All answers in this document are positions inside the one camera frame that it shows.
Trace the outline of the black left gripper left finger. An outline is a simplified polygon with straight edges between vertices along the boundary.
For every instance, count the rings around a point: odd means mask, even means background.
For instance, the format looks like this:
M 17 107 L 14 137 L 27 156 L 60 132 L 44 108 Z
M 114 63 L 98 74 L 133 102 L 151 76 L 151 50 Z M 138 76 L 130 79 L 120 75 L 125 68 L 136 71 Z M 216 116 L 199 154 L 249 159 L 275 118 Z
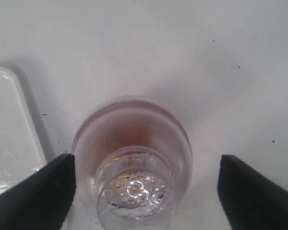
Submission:
M 0 194 L 0 230 L 61 229 L 75 192 L 75 156 L 64 153 Z

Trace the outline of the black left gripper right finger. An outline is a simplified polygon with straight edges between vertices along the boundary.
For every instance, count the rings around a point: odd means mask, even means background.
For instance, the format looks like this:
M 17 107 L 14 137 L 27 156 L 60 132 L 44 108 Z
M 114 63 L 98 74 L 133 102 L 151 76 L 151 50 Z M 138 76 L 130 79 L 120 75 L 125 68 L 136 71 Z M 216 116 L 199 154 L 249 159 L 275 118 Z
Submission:
M 233 230 L 288 230 L 288 191 L 234 155 L 222 155 L 217 194 Z

